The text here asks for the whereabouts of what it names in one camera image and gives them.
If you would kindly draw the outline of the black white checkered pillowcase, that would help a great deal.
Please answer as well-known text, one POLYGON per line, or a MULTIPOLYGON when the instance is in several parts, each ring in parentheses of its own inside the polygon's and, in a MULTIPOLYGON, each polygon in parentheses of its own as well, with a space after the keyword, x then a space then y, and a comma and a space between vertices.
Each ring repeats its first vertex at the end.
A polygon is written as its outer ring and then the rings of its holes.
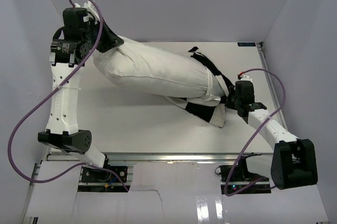
POLYGON ((200 98, 167 96, 166 99, 201 120, 222 128, 226 120, 225 103, 234 85, 197 46, 192 47, 188 53, 206 68, 209 77, 207 92, 200 98))

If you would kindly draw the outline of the white pillow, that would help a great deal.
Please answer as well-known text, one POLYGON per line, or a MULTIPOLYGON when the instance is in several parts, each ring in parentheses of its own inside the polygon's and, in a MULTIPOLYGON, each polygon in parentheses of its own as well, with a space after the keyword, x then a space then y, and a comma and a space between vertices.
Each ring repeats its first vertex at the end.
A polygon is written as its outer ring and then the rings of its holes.
POLYGON ((116 86, 201 103, 228 95, 226 84, 199 60, 123 40, 116 48, 93 54, 96 68, 116 86))

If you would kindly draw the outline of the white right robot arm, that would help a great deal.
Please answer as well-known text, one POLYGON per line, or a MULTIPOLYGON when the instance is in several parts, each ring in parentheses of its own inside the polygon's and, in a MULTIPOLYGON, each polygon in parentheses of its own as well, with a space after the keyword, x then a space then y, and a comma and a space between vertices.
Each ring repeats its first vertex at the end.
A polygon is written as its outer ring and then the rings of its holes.
POLYGON ((238 169, 238 176, 244 181, 260 175, 271 179, 280 190, 317 184, 313 142, 296 137, 274 120, 266 106, 255 101, 251 81, 236 81, 230 92, 230 104, 235 107, 238 116, 256 130, 254 135, 262 136, 273 150, 270 157, 240 152, 229 171, 230 176, 235 169, 238 169))

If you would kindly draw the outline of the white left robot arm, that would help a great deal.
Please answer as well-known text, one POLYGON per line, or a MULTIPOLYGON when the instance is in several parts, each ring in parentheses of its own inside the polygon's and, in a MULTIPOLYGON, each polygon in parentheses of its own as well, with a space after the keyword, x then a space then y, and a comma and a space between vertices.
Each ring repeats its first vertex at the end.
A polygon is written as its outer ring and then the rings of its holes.
POLYGON ((93 175, 99 181, 111 176, 107 157, 92 144, 89 130, 80 130, 77 122, 77 100, 84 59, 90 51, 107 52, 122 45, 90 2, 63 11, 63 27, 51 42, 50 57, 53 91, 46 129, 38 134, 38 141, 69 153, 80 161, 95 166, 93 175))

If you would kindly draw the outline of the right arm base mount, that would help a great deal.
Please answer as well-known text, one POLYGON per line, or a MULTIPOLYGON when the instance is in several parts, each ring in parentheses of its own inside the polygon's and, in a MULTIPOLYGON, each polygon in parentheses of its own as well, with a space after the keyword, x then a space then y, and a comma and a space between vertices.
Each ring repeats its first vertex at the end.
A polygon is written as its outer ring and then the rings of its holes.
MULTIPOLYGON (((226 195, 225 183, 227 176, 230 173, 231 165, 220 165, 214 170, 214 173, 220 177, 221 180, 221 193, 226 195)), ((227 186, 227 193, 234 193, 243 187, 247 186, 249 183, 258 180, 256 184, 249 187, 248 189, 239 192, 239 194, 264 194, 271 193, 273 187, 270 185, 269 179, 262 177, 255 173, 250 173, 247 170, 246 164, 239 162, 229 180, 229 185, 227 186)))

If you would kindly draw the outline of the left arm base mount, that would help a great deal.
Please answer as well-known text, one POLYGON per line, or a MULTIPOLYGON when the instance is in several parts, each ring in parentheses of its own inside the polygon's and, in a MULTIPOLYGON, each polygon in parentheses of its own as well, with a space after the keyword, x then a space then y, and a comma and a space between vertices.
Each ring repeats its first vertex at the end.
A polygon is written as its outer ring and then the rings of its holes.
MULTIPOLYGON (((127 166, 107 165, 105 168, 113 171, 125 185, 127 184, 127 166)), ((84 167, 81 171, 78 190, 80 192, 126 192, 115 174, 84 167)))

